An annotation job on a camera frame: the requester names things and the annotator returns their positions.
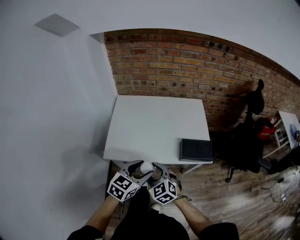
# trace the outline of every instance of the person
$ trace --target person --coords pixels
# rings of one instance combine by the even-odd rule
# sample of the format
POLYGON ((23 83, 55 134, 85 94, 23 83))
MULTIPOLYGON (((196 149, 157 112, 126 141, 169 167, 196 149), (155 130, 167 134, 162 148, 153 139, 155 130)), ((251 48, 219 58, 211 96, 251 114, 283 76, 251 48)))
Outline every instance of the person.
MULTIPOLYGON (((160 214, 160 206, 154 204, 148 210, 150 195, 147 187, 141 187, 131 198, 128 212, 117 226, 111 240, 188 240, 189 236, 184 226, 172 217, 160 214)), ((238 240, 239 234, 235 224, 213 224, 186 197, 178 197, 173 203, 184 215, 195 235, 200 240, 231 239, 238 240)), ((71 233, 67 240, 96 240, 103 237, 112 214, 119 201, 109 195, 102 206, 90 217, 86 225, 71 233)))

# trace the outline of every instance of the hand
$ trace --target hand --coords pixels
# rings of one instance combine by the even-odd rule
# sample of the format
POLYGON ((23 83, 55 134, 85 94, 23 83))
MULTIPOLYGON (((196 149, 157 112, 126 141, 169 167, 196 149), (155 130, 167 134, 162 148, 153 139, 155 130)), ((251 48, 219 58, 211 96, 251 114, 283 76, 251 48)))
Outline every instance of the hand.
MULTIPOLYGON (((175 173, 170 169, 170 168, 168 168, 168 172, 170 173, 170 174, 173 174, 173 175, 175 175, 175 173)), ((181 194, 181 191, 180 191, 180 188, 179 188, 179 185, 177 184, 176 185, 176 192, 177 192, 177 195, 180 195, 181 194)))

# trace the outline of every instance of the white wall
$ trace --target white wall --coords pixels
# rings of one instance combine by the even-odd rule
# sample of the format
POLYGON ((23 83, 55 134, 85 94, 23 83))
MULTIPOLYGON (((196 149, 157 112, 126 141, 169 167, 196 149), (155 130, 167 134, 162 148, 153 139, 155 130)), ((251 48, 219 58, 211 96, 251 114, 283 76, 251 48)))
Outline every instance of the white wall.
POLYGON ((108 163, 91 146, 117 94, 103 45, 39 29, 25 7, 0 4, 0 236, 66 239, 104 199, 108 163))
POLYGON ((104 48, 89 34, 205 33, 300 77, 299 13, 294 0, 2 0, 0 235, 66 239, 103 200, 107 163, 89 150, 106 134, 116 91, 104 48), (59 38, 34 27, 53 13, 80 29, 59 38))

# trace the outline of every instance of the white table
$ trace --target white table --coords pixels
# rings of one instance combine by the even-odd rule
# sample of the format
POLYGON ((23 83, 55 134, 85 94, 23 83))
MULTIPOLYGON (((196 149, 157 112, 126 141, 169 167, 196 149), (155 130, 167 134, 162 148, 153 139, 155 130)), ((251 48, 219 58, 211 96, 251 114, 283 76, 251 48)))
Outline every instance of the white table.
POLYGON ((267 155, 263 156, 264 158, 273 154, 274 152, 278 151, 279 149, 286 146, 287 144, 290 144, 291 149, 293 149, 294 147, 296 147, 296 145, 298 145, 297 141, 294 139, 294 137, 292 136, 292 133, 291 133, 291 124, 293 124, 297 128, 297 130, 300 130, 300 124, 297 119, 297 116, 295 114, 283 112, 283 111, 279 111, 279 115, 280 115, 280 120, 276 123, 275 127, 278 124, 283 123, 285 131, 286 131, 286 135, 287 135, 287 141, 280 142, 280 140, 278 140, 278 137, 277 137, 277 131, 280 131, 280 129, 276 130, 275 137, 276 137, 276 140, 278 143, 278 148, 276 148, 272 152, 268 153, 267 155))
POLYGON ((202 100, 119 95, 113 110, 104 158, 191 165, 188 173, 212 162, 179 161, 182 138, 210 140, 202 100))

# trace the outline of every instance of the white cord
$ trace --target white cord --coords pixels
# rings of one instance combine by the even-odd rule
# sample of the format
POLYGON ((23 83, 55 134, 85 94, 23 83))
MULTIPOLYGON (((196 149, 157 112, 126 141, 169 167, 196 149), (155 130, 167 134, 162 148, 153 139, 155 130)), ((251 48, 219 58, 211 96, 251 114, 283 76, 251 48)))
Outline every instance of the white cord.
POLYGON ((255 219, 257 219, 260 215, 262 215, 262 214, 265 214, 266 212, 272 212, 273 210, 268 210, 268 211, 265 211, 265 212, 263 212, 263 213, 261 213, 261 214, 259 214, 259 215, 257 215, 255 218, 253 218, 246 226, 244 226, 244 228, 239 232, 239 234, 241 234, 244 230, 245 230, 245 228, 246 227, 248 227, 255 219))

